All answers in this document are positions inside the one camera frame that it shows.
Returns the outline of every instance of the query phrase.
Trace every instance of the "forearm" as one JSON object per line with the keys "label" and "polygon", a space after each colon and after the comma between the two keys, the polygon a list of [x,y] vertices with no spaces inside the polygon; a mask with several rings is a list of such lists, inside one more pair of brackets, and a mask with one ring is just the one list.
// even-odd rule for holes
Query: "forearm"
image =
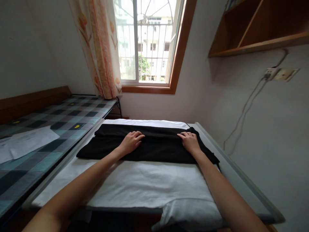
{"label": "forearm", "polygon": [[96,164],[92,165],[71,183],[50,199],[34,216],[25,231],[59,231],[65,219],[80,205],[82,200],[94,189],[103,174],[115,164],[122,154],[115,149]]}
{"label": "forearm", "polygon": [[214,201],[233,231],[268,231],[240,194],[202,151],[192,154],[198,162]]}
{"label": "forearm", "polygon": [[48,211],[60,218],[68,217],[99,183],[103,174],[115,164],[120,157],[121,154],[117,150],[112,151],[58,192],[42,210]]}

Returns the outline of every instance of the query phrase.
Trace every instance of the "wall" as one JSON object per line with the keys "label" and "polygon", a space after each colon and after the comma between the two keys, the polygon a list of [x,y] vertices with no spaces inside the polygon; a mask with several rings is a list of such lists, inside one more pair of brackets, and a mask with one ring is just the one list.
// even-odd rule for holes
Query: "wall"
{"label": "wall", "polygon": [[27,0],[35,24],[72,93],[95,94],[67,0]]}
{"label": "wall", "polygon": [[0,99],[66,85],[25,1],[0,2]]}
{"label": "wall", "polygon": [[[197,2],[176,94],[124,93],[123,115],[131,119],[195,121],[201,83],[210,72],[209,65],[205,66],[208,51],[225,4],[226,0]],[[28,0],[28,6],[71,92],[94,94],[68,2]]]}
{"label": "wall", "polygon": [[[309,228],[309,45],[289,48],[280,67],[301,68],[290,82],[268,82],[244,121],[232,159],[283,213],[281,231]],[[225,58],[208,76],[197,121],[223,147],[250,93],[282,50]],[[230,153],[234,134],[226,144]]]}
{"label": "wall", "polygon": [[197,2],[176,94],[124,93],[123,115],[130,119],[195,122],[207,76],[217,66],[216,62],[209,63],[207,56],[225,4],[225,0]]}

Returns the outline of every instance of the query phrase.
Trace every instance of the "wooden shelf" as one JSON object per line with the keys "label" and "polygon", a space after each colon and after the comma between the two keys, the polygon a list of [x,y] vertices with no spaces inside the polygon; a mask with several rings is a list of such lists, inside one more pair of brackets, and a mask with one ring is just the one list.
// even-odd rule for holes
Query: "wooden shelf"
{"label": "wooden shelf", "polygon": [[209,57],[309,43],[308,0],[243,0],[221,19]]}

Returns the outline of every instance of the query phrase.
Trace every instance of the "folded black garment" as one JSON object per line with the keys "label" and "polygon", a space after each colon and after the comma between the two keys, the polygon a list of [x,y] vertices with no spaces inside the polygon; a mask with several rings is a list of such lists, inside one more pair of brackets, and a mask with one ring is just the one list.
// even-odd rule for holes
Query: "folded black garment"
{"label": "folded black garment", "polygon": [[95,132],[95,137],[78,152],[76,157],[100,160],[118,147],[124,137],[132,131],[140,131],[145,137],[141,139],[142,143],[133,152],[125,155],[122,160],[196,164],[195,159],[185,150],[181,138],[177,135],[181,132],[191,132],[196,134],[200,148],[209,160],[213,164],[219,163],[217,157],[205,147],[199,133],[193,127],[185,130],[102,124]]}

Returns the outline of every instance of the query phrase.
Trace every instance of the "paper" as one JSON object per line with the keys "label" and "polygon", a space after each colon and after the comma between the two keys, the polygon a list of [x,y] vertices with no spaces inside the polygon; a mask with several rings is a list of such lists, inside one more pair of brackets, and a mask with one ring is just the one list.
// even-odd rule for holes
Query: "paper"
{"label": "paper", "polygon": [[11,137],[0,140],[0,163],[4,163],[13,159],[8,147]]}
{"label": "paper", "polygon": [[59,138],[51,126],[15,134],[8,142],[8,148],[14,159],[18,159]]}

